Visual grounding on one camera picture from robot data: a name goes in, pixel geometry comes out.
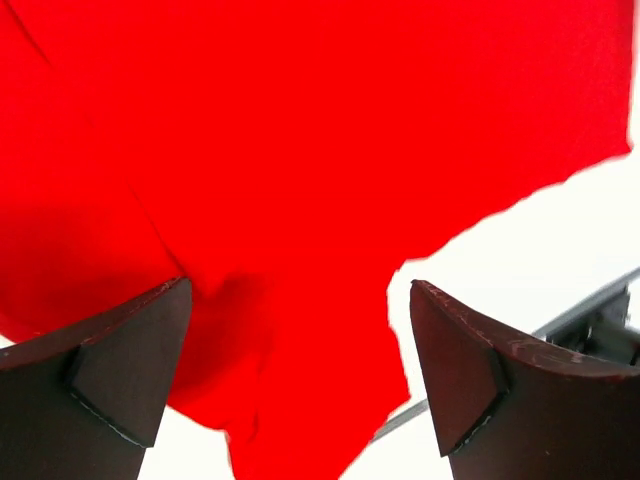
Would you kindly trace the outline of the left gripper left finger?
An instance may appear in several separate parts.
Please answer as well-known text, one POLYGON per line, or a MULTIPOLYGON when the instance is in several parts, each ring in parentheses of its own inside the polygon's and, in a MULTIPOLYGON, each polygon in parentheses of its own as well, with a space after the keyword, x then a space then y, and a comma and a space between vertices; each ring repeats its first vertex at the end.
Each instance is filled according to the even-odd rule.
POLYGON ((154 446, 192 308, 172 279, 1 351, 1 477, 126 480, 154 446))

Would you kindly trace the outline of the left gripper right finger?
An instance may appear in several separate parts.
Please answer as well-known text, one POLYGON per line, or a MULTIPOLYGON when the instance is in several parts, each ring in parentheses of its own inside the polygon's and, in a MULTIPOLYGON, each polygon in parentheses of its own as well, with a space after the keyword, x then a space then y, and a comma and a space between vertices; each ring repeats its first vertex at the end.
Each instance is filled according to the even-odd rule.
POLYGON ((457 479, 635 479, 639 334, 594 318, 542 340, 433 284, 410 292, 440 454, 457 479))

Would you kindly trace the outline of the red t shirt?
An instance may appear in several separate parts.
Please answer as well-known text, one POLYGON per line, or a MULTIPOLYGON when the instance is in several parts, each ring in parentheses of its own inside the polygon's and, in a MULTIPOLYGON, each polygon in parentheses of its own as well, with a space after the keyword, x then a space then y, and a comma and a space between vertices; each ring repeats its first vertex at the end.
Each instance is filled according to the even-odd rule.
POLYGON ((336 479, 409 398, 387 288, 626 154, 630 1, 5 1, 1 333, 194 290, 170 406, 336 479))

